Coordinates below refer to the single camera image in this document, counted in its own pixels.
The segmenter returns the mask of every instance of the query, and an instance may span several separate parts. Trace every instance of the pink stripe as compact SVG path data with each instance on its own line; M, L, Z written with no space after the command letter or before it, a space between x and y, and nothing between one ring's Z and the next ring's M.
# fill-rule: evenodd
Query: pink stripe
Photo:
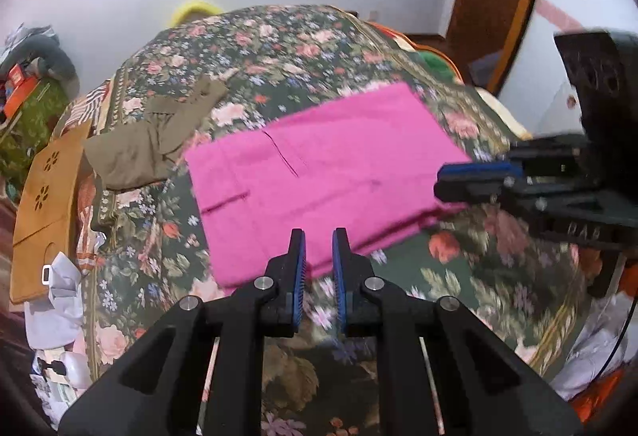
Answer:
M548 0L537 0L534 11L561 31L570 31L571 29L581 29L583 27L579 21L551 4Z

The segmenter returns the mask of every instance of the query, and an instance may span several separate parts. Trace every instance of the metal screw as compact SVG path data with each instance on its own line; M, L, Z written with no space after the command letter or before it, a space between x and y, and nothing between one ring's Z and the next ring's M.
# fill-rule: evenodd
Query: metal screw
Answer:
M536 202L534 203L534 205L536 206L536 209L538 211L545 211L547 209L547 199L543 197L539 197L536 199Z
M254 288L259 289L261 291L265 291L274 285L274 281L269 276L259 276L256 280L254 280L253 285Z
M376 276L371 276L366 278L366 281L363 282L367 289L371 291L378 291L384 288L385 282L381 278L377 278Z
M441 305L442 309L447 310L448 312L454 312L461 305L459 300L456 299L454 296L443 296L441 299L439 299L439 304Z
M179 300L179 307L182 310L192 310L199 304L199 301L196 296L185 296Z

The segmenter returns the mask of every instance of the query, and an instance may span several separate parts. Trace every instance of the floral bedsheet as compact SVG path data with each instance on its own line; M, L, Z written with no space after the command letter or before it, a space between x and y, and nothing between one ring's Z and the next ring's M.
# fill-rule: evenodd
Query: floral bedsheet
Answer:
M322 6L245 8L161 32L118 70L103 131L139 120L154 94L185 99L202 73L230 92L191 146L396 81L475 160L513 138L473 88L437 80L371 26ZM95 213L94 229L109 237L83 290L87 354L99 377L178 299L223 292L183 161L163 183L120 194L98 186ZM575 248L532 240L495 206L468 208L370 258L410 295L457 296L545 376L586 310ZM337 336L331 277L307 284L304 313L295 338L266 342L263 434L378 434L374 341Z

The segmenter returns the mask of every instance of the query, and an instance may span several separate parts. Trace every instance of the olive green garment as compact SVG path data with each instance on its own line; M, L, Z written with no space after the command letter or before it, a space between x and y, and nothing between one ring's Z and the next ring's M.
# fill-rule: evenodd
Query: olive green garment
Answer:
M87 139L86 157L103 186L119 191L166 179L184 141L227 92L222 82L201 77L185 102L154 96L142 121Z

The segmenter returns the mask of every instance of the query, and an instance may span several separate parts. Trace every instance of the pink garment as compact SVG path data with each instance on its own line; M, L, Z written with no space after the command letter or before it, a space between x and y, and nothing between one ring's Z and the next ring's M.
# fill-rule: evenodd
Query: pink garment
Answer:
M216 281L235 287L305 231L307 270L330 271L332 234L353 251L388 247L444 211L436 173L468 157L404 83L286 116L189 150Z

